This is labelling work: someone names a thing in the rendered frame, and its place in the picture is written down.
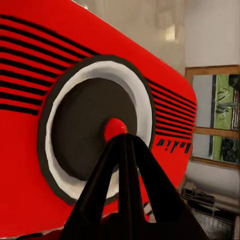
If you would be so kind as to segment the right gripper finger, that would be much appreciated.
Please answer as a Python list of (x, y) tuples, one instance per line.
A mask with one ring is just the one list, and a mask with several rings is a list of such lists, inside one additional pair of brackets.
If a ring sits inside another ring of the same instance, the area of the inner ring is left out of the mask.
[(119, 217), (117, 216), (116, 212), (111, 213), (111, 215), (108, 217), (109, 224), (117, 223), (118, 221), (119, 221)]

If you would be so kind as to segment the radio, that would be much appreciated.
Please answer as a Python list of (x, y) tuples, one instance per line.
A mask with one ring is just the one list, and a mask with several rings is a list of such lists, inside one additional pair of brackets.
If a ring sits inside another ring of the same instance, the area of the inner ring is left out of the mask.
[[(197, 113), (183, 76), (73, 0), (0, 0), (0, 239), (65, 227), (122, 133), (141, 138), (178, 188)], [(119, 164), (100, 223), (112, 213)], [(58, 240), (62, 230), (23, 240)]]

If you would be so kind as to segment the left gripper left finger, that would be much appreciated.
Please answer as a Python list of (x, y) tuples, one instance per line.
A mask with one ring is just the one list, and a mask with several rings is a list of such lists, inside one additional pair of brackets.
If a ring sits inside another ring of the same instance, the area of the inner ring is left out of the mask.
[[(114, 166), (119, 164), (119, 217), (100, 223)], [(58, 240), (133, 240), (126, 134), (112, 137)]]

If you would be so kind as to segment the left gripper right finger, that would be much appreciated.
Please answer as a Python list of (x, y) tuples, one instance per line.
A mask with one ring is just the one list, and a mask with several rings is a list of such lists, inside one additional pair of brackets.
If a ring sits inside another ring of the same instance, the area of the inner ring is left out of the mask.
[[(145, 142), (125, 134), (133, 240), (210, 240)], [(139, 168), (156, 223), (145, 220)]]

